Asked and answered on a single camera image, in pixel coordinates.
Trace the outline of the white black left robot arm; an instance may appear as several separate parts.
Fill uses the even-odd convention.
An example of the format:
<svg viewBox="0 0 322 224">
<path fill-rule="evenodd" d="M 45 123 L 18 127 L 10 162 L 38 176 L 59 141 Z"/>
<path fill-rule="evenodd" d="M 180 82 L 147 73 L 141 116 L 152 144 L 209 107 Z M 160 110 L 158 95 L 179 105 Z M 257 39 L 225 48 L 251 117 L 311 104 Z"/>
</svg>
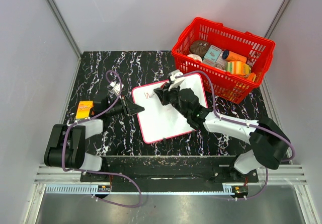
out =
<svg viewBox="0 0 322 224">
<path fill-rule="evenodd" d="M 62 167 L 62 160 L 66 169 L 90 170 L 97 181 L 105 181 L 109 169 L 103 166 L 103 158 L 86 153 L 87 139 L 103 133 L 115 115 L 133 116 L 144 107 L 133 103 L 125 96 L 121 96 L 113 107 L 108 97 L 94 101 L 80 101 L 76 112 L 76 122 L 70 131 L 69 125 L 56 124 L 53 126 L 47 148 L 44 154 L 44 163 L 48 167 Z"/>
</svg>

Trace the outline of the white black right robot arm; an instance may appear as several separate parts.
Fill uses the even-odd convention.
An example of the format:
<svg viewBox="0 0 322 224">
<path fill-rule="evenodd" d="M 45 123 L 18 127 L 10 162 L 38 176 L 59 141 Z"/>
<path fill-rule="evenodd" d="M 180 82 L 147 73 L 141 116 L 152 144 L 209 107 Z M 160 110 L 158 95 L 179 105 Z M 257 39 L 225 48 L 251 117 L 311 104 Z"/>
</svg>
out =
<svg viewBox="0 0 322 224">
<path fill-rule="evenodd" d="M 271 118 L 242 120 L 220 115 L 214 108 L 202 106 L 192 89 L 172 88 L 170 83 L 154 89 L 154 93 L 163 106 L 175 108 L 193 129 L 229 135 L 251 146 L 250 151 L 234 158 L 223 172 L 224 178 L 240 182 L 255 169 L 276 170 L 286 160 L 290 140 Z"/>
</svg>

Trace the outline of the pink framed whiteboard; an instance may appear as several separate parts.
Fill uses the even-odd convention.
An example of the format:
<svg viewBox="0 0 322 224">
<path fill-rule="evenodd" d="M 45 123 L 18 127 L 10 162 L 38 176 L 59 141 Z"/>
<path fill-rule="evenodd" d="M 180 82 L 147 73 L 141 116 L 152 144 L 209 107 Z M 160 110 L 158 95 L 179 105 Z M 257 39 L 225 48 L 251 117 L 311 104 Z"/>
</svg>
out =
<svg viewBox="0 0 322 224">
<path fill-rule="evenodd" d="M 134 103 L 145 108 L 137 114 L 137 118 L 146 144 L 190 133 L 199 127 L 199 119 L 209 113 L 202 78 L 198 73 L 186 76 L 181 83 L 177 107 L 170 104 L 163 106 L 157 95 L 149 97 L 154 89 L 167 82 L 169 80 L 132 90 Z"/>
</svg>

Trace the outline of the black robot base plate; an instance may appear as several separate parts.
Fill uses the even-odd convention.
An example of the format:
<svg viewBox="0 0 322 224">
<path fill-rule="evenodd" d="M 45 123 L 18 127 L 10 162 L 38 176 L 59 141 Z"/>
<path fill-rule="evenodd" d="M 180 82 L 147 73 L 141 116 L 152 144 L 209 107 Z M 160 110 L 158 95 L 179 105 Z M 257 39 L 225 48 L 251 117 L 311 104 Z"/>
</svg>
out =
<svg viewBox="0 0 322 224">
<path fill-rule="evenodd" d="M 107 156 L 106 172 L 130 177 L 142 192 L 215 192 L 224 183 L 258 183 L 257 172 L 233 170 L 232 156 Z"/>
</svg>

